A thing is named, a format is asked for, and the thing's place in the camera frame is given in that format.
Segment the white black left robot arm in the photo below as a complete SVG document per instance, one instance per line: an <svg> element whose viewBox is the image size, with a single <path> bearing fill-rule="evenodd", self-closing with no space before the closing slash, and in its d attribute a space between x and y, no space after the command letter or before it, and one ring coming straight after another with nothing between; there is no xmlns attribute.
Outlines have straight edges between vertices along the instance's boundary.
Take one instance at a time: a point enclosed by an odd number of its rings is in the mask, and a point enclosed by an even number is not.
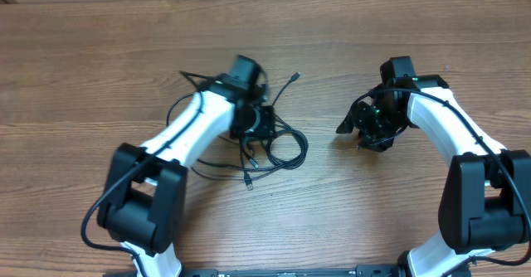
<svg viewBox="0 0 531 277"><path fill-rule="evenodd" d="M227 73L203 76L188 107L162 132L114 152L102 195L84 217L80 234L93 249L127 253L132 276L179 276L173 240L183 222L188 171L211 142L256 131L268 86L265 74L239 55Z"/></svg>

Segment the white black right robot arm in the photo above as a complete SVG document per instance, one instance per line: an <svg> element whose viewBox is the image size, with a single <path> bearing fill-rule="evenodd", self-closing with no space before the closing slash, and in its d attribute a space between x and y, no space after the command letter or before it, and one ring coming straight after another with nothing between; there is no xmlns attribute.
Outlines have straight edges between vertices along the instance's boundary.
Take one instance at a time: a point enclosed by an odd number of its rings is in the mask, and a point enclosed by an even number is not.
<svg viewBox="0 0 531 277"><path fill-rule="evenodd" d="M491 257L530 242L530 155L508 150L458 105L439 75L418 75L408 56L380 67L381 83L358 97L337 134L358 131L358 146L382 153L408 128L422 130L448 167L438 231L404 251L395 265L358 265L357 276L469 276L479 261L519 266L530 260Z"/></svg>

